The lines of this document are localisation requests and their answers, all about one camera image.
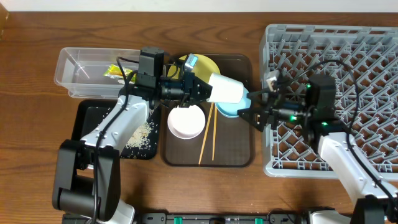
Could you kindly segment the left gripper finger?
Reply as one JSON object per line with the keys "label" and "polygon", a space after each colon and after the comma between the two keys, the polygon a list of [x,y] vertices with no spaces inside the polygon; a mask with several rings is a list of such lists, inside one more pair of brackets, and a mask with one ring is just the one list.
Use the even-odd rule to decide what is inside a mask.
{"label": "left gripper finger", "polygon": [[198,105],[206,101],[211,96],[212,89],[200,88],[195,93],[195,104]]}
{"label": "left gripper finger", "polygon": [[194,87],[198,88],[199,90],[212,90],[213,88],[211,85],[197,76],[194,76],[194,83]]}

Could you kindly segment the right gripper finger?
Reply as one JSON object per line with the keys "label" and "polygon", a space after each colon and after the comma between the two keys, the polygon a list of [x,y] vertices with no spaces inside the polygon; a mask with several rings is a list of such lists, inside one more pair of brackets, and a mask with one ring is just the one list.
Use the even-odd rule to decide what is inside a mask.
{"label": "right gripper finger", "polygon": [[268,88],[263,88],[263,89],[258,90],[258,91],[249,92],[249,93],[247,94],[247,97],[255,97],[255,96],[258,96],[258,95],[265,94],[265,93],[270,93],[270,89],[268,89]]}
{"label": "right gripper finger", "polygon": [[238,110],[238,116],[258,131],[263,131],[266,126],[266,113],[262,108],[241,109]]}

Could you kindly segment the wooden chopstick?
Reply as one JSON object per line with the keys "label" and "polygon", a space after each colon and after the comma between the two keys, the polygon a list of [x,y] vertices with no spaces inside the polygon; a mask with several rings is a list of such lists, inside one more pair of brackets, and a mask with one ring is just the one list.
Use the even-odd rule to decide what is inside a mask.
{"label": "wooden chopstick", "polygon": [[217,110],[217,108],[215,106],[215,108],[214,108],[214,120],[213,120],[212,161],[215,159],[217,117],[218,117],[218,110]]}
{"label": "wooden chopstick", "polygon": [[204,137],[203,137],[203,141],[202,141],[202,145],[201,145],[201,151],[200,151],[200,157],[199,157],[199,160],[198,160],[198,165],[201,164],[201,161],[202,161],[202,158],[203,158],[203,153],[204,153],[204,150],[205,150],[205,144],[206,144],[206,140],[207,140],[207,137],[208,137],[208,130],[209,130],[209,126],[210,126],[210,121],[211,121],[211,117],[212,117],[212,114],[213,114],[213,108],[214,108],[214,103],[211,103],[210,110],[209,110],[208,117],[207,117],[206,126],[205,126],[205,133],[204,133]]}

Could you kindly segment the small pale green cup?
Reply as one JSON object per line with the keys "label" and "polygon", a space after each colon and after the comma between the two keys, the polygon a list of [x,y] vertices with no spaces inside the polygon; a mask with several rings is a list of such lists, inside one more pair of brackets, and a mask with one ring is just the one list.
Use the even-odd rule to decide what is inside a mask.
{"label": "small pale green cup", "polygon": [[239,103],[243,97],[244,85],[232,78],[212,73],[208,84],[212,86],[210,103]]}

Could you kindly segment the yellow plate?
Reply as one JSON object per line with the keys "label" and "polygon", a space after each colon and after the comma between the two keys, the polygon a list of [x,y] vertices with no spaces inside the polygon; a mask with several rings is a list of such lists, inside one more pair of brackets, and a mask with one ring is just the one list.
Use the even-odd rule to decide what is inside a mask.
{"label": "yellow plate", "polygon": [[[195,74],[196,77],[208,83],[213,73],[221,73],[217,64],[209,57],[201,54],[195,54],[195,56],[198,58],[198,60],[192,72]],[[177,62],[179,62],[178,65],[171,65],[166,74],[166,77],[171,77],[172,79],[181,79],[183,75],[183,72],[181,71],[181,63],[185,61],[186,57],[186,55],[180,57],[177,60]]]}

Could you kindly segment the white bowl with residue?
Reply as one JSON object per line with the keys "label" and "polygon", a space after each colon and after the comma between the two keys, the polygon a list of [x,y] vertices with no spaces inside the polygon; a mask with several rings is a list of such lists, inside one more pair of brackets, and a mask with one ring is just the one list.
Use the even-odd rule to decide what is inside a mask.
{"label": "white bowl with residue", "polygon": [[167,118],[169,131],[180,139],[197,137],[203,131],[205,123],[205,114],[199,106],[174,108]]}

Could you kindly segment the light blue bowl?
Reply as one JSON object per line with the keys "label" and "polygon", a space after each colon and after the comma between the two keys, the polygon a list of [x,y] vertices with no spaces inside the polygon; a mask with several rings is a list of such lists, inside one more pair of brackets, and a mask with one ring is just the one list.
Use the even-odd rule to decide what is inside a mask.
{"label": "light blue bowl", "polygon": [[247,97],[248,90],[243,88],[243,97],[239,103],[216,103],[217,110],[227,118],[238,118],[238,110],[248,109],[251,106],[251,100]]}

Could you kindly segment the green orange snack wrapper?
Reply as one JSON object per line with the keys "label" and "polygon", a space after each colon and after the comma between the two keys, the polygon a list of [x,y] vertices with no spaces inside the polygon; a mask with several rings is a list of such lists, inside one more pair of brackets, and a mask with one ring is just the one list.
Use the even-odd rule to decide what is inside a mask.
{"label": "green orange snack wrapper", "polygon": [[[128,75],[133,72],[132,69],[127,68],[127,67],[123,67],[123,70],[124,70],[126,78],[128,78]],[[115,64],[111,64],[109,66],[107,71],[105,71],[104,76],[111,78],[113,80],[117,80],[119,83],[124,83],[124,77],[120,70],[120,67]]]}

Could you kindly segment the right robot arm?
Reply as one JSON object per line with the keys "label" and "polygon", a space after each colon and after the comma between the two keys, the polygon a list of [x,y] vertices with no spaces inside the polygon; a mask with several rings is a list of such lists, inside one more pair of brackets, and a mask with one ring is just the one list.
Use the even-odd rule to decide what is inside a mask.
{"label": "right robot arm", "polygon": [[351,125],[336,117],[335,79],[312,75],[303,102],[287,101],[288,84],[274,80],[261,91],[248,93],[256,100],[261,93],[267,100],[258,108],[238,110],[238,115],[257,130],[279,122],[301,127],[305,142],[332,168],[354,203],[351,217],[329,207],[314,208],[295,217],[295,223],[384,223],[397,222],[397,188],[368,161],[351,134]]}

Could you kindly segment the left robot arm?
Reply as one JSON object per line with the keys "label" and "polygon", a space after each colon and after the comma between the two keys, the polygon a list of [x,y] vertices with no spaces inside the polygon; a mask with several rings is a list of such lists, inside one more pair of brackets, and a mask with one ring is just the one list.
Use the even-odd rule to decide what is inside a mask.
{"label": "left robot arm", "polygon": [[162,101],[182,107],[206,101],[211,85],[180,68],[179,79],[163,75],[165,52],[144,47],[138,69],[123,74],[118,102],[105,119],[80,140],[67,139],[58,150],[52,205],[85,218],[85,223],[132,223],[135,209],[120,199],[120,153],[150,111]]}

